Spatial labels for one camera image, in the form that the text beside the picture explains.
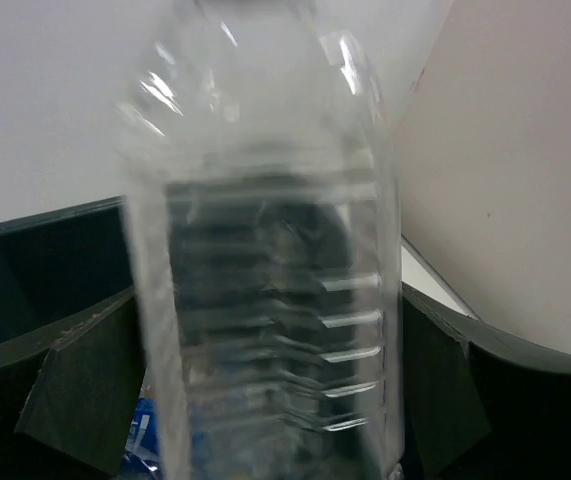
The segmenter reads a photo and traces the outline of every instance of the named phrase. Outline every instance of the white surface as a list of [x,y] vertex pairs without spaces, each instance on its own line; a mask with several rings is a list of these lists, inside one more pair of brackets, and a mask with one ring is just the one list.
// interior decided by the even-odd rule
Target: white surface
[[[0,0],[0,222],[119,193],[110,101],[167,3]],[[394,122],[451,3],[332,2],[376,64]],[[403,261],[411,285],[448,302],[406,251]]]
[[571,353],[571,2],[456,0],[396,144],[409,241],[483,321]]

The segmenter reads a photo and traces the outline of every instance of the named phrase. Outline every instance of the black tray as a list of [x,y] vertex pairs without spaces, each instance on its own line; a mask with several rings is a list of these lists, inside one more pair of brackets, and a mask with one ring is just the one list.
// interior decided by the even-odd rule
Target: black tray
[[571,478],[571,355],[409,286],[403,308],[407,470],[440,480]]
[[0,479],[117,473],[144,368],[118,200],[0,224]]

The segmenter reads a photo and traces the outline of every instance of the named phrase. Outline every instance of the clear plastic bottle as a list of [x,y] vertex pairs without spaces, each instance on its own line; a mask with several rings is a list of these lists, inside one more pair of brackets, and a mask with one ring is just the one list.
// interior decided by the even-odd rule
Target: clear plastic bottle
[[119,103],[165,478],[387,479],[400,226],[381,96],[310,0],[185,0]]

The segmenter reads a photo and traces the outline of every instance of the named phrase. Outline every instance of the white wall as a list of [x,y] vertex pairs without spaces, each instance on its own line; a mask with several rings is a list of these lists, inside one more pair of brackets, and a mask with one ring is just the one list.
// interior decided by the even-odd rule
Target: white wall
[[571,1],[456,0],[396,133],[412,244],[481,319],[571,353]]
[[[109,102],[168,2],[0,0],[0,221],[119,193]],[[370,51],[394,119],[451,2],[330,2]]]

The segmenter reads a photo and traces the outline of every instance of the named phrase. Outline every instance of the plastic water bottle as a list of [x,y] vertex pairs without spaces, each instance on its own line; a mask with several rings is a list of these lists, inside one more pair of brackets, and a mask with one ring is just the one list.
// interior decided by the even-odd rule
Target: plastic water bottle
[[186,0],[119,111],[164,478],[399,476],[398,193],[354,37]]

